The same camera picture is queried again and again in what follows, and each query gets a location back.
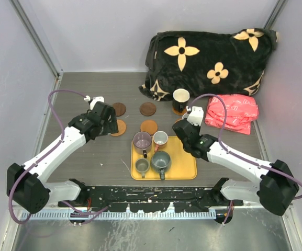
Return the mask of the black cream mug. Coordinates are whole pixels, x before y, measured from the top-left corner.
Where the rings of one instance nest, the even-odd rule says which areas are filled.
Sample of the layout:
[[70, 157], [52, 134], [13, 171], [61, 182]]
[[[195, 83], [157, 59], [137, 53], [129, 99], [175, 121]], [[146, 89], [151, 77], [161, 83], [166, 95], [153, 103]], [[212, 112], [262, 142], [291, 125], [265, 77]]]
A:
[[172, 107], [182, 110], [186, 108], [189, 99], [190, 93], [183, 88], [179, 88], [173, 92]]

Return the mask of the purple glass mug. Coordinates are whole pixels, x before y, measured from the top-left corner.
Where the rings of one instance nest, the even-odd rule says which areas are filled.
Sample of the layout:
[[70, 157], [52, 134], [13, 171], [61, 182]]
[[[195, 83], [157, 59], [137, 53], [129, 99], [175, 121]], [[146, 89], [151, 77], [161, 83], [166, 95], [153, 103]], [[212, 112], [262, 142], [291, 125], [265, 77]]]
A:
[[148, 153], [152, 148], [152, 137], [147, 132], [137, 132], [132, 139], [133, 147], [138, 154], [144, 158], [148, 157]]

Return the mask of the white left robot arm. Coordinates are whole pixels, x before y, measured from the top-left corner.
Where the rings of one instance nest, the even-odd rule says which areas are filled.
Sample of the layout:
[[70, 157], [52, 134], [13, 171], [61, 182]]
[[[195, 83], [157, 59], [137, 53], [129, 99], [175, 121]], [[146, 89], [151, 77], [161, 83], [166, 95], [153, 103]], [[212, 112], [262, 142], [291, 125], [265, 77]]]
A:
[[7, 170], [7, 195], [31, 214], [47, 204], [70, 201], [76, 207], [86, 205], [90, 196], [86, 185], [76, 179], [49, 183], [48, 178], [73, 152], [99, 136], [118, 132], [113, 106], [97, 101], [92, 109], [74, 117], [54, 140], [37, 156]]

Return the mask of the grey white mug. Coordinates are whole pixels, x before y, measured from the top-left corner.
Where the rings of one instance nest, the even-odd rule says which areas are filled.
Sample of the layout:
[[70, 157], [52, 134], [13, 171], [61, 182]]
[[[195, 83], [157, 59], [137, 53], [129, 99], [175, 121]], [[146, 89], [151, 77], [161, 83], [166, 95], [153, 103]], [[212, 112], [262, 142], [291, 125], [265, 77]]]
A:
[[189, 117], [189, 113], [185, 113], [183, 116], [182, 116], [182, 120], [187, 120]]

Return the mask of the orange wood coaster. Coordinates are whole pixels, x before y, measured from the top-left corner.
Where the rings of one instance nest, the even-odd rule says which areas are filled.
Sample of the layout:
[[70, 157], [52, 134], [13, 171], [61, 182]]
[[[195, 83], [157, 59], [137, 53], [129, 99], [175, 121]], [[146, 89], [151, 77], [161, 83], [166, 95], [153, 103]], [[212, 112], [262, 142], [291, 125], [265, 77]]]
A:
[[140, 130], [154, 135], [158, 130], [158, 125], [154, 120], [146, 120], [141, 124]]

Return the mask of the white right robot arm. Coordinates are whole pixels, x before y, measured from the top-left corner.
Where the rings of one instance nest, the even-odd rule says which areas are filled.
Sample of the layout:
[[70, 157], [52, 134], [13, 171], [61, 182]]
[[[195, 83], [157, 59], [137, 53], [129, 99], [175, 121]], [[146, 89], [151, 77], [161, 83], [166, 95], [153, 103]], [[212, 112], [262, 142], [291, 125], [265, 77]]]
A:
[[246, 181], [222, 178], [216, 183], [212, 198], [219, 206], [225, 206], [230, 200], [251, 201], [282, 216], [299, 192], [299, 183], [283, 161], [270, 163], [243, 154], [212, 135], [201, 135], [200, 127], [186, 119], [174, 123], [172, 129], [185, 152], [246, 178]]

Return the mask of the light wood coaster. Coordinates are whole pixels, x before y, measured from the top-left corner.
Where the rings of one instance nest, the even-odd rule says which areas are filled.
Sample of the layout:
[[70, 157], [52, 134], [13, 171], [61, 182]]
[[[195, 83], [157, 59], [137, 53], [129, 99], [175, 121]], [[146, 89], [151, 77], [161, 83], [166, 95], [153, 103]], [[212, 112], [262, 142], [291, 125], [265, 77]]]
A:
[[180, 110], [180, 109], [175, 109], [174, 107], [172, 107], [172, 112], [178, 116], [182, 116], [187, 112], [187, 110], [186, 110], [186, 108]]

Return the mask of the dark wood coaster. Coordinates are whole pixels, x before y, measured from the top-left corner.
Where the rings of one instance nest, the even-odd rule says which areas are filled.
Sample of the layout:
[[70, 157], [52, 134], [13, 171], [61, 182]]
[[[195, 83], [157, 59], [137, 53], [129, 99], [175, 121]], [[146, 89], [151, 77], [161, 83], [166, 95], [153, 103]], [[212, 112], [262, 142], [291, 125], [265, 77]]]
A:
[[152, 116], [156, 112], [156, 105], [151, 102], [145, 102], [140, 106], [140, 113], [144, 116]]
[[120, 117], [125, 114], [126, 106], [121, 102], [116, 102], [113, 104], [113, 108], [115, 110], [116, 116]]

